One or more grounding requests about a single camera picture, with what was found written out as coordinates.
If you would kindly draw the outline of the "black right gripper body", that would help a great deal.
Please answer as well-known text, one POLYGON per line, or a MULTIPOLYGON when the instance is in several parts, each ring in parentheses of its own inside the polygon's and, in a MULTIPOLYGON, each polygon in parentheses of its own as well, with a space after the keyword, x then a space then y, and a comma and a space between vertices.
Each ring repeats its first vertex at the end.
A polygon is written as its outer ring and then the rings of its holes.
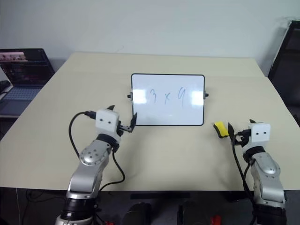
POLYGON ((241 147, 244 147, 246 144, 248 144, 250 136, 251 136, 250 129, 245 129, 237 132, 234 135, 234 145, 240 145, 241 147))

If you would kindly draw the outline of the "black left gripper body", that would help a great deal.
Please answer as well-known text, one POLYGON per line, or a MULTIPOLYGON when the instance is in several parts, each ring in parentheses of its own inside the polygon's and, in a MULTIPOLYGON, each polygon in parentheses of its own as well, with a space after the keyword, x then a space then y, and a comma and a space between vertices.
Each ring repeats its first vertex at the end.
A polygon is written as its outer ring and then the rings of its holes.
POLYGON ((117 130, 116 130, 117 135, 119 137, 121 137, 124 134, 124 132, 132 133, 132 131, 133 131, 132 123, 130 124, 130 126, 125 126, 125 125, 122 125, 121 121, 119 120, 118 125, 117 125, 117 130))

